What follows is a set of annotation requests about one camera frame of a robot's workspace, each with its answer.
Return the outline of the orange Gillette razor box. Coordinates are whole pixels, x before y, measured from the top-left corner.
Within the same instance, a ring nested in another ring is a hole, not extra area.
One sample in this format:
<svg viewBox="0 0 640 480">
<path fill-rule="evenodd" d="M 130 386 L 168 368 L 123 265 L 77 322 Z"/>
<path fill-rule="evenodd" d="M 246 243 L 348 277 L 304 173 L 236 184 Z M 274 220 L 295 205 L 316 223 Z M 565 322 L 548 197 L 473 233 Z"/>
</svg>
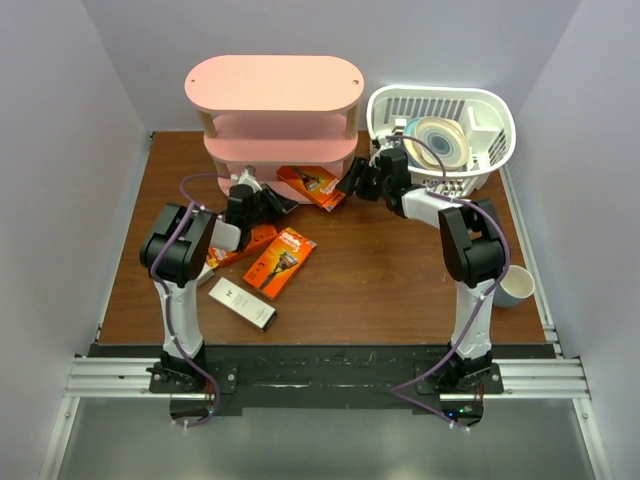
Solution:
<svg viewBox="0 0 640 480">
<path fill-rule="evenodd" d="M 273 225 L 256 226 L 252 229 L 249 241 L 243 250 L 230 252 L 210 247 L 205 264 L 212 269 L 229 266 L 260 249 L 266 248 L 277 235 L 278 231 Z"/>
<path fill-rule="evenodd" d="M 292 228 L 280 231 L 243 276 L 269 299 L 276 299 L 303 266 L 317 244 Z"/>
<path fill-rule="evenodd" d="M 319 166 L 282 166 L 277 176 L 316 206 L 333 211 L 346 197 L 337 189 L 340 179 Z"/>
</svg>

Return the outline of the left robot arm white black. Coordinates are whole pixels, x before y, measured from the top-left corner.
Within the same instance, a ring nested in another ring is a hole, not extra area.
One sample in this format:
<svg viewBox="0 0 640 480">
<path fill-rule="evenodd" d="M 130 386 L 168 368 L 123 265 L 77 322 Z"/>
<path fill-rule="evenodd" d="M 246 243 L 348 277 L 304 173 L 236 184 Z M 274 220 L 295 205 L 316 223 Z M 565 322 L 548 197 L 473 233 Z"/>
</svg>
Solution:
<svg viewBox="0 0 640 480">
<path fill-rule="evenodd" d="M 161 302 L 163 351 L 153 377 L 185 392 L 215 380 L 206 367 L 197 313 L 197 278 L 211 248 L 229 253 L 247 249 L 253 231 L 293 212 L 298 203 L 266 184 L 231 188 L 226 208 L 216 213 L 191 200 L 168 203 L 143 242 L 139 260 L 153 280 Z"/>
</svg>

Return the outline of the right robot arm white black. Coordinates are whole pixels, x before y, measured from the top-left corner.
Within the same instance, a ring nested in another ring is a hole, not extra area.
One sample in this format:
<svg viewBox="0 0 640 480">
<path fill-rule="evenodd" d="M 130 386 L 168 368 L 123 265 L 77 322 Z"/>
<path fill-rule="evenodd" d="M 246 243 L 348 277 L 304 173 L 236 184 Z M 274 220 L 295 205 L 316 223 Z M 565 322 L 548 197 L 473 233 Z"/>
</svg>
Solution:
<svg viewBox="0 0 640 480">
<path fill-rule="evenodd" d="M 439 230 L 444 264 L 456 285 L 455 326 L 444 358 L 418 379 L 436 375 L 439 389 L 469 392 L 492 365 L 492 302 L 510 264 L 493 203 L 414 184 L 400 149 L 387 149 L 375 160 L 355 158 L 337 189 L 367 201 L 382 198 L 396 215 Z"/>
</svg>

